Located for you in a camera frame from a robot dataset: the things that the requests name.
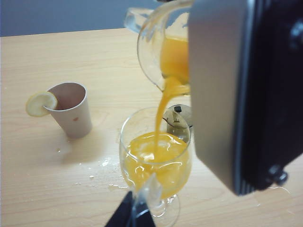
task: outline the stream of orange juice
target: stream of orange juice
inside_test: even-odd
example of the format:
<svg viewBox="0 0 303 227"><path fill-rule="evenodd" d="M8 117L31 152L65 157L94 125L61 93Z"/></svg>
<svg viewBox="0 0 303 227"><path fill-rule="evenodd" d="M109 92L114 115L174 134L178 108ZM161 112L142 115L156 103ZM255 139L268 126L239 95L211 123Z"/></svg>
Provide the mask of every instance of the stream of orange juice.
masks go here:
<svg viewBox="0 0 303 227"><path fill-rule="evenodd" d="M176 136L160 132L160 123L168 102L190 92L187 39L165 38L160 55L160 69L165 87L157 111L155 131L131 141L128 150L138 160L131 155L126 157L125 168L128 174L125 179L138 190L152 173L156 173L163 187L161 197L167 198L183 187L191 169L190 155L185 151L187 144Z"/></svg>

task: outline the wine glass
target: wine glass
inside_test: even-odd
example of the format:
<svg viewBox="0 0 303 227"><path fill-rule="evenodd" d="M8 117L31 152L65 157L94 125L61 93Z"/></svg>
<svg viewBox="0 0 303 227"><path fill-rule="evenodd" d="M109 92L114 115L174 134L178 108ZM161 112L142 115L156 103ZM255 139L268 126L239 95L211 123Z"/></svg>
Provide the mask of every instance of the wine glass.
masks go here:
<svg viewBox="0 0 303 227"><path fill-rule="evenodd" d="M145 108L124 122L119 146L120 166L126 183L135 192L156 174L162 185L161 201L149 209L156 226L168 227L177 220L176 193L185 185L191 171L190 130L178 113L166 110L160 124L161 136L155 146L156 113L156 107Z"/></svg>

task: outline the glass base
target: glass base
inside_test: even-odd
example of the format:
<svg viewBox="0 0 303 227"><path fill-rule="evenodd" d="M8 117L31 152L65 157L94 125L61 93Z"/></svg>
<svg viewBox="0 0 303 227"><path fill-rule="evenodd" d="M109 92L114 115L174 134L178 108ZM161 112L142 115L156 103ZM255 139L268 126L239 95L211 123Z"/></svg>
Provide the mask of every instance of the glass base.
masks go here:
<svg viewBox="0 0 303 227"><path fill-rule="evenodd" d="M161 200L160 203L150 209L153 221L157 227L173 226L180 213L180 202L177 195Z"/></svg>

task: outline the table surface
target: table surface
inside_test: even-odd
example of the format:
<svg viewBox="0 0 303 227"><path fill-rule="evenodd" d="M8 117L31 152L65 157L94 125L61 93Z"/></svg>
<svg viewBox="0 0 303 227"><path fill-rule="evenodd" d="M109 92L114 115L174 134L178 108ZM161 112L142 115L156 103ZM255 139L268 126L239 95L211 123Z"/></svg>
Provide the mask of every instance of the table surface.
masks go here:
<svg viewBox="0 0 303 227"><path fill-rule="evenodd" d="M106 224L127 192L122 123L161 96L140 69L136 38L126 29L1 38L1 226ZM67 138L50 115L25 112L30 95L64 81L88 90L93 129L82 139ZM236 197L194 155L175 226L303 226L303 156L286 170L283 188Z"/></svg>

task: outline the metal object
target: metal object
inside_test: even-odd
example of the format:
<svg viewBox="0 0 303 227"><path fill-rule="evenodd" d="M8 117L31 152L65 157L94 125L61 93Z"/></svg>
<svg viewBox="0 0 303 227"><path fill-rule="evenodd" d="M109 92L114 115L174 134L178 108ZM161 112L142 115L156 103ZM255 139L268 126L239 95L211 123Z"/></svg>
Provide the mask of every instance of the metal object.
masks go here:
<svg viewBox="0 0 303 227"><path fill-rule="evenodd" d="M288 179L288 174L279 165L274 165L269 169L270 182L275 182L277 185L283 185Z"/></svg>
<svg viewBox="0 0 303 227"><path fill-rule="evenodd" d="M187 105L173 105L164 113L163 119L167 122L166 131L181 138L184 142L190 140L187 126L191 133L191 108Z"/></svg>
<svg viewBox="0 0 303 227"><path fill-rule="evenodd" d="M254 10L253 0L196 0L188 21L196 154L238 195L253 190L242 190L241 140Z"/></svg>

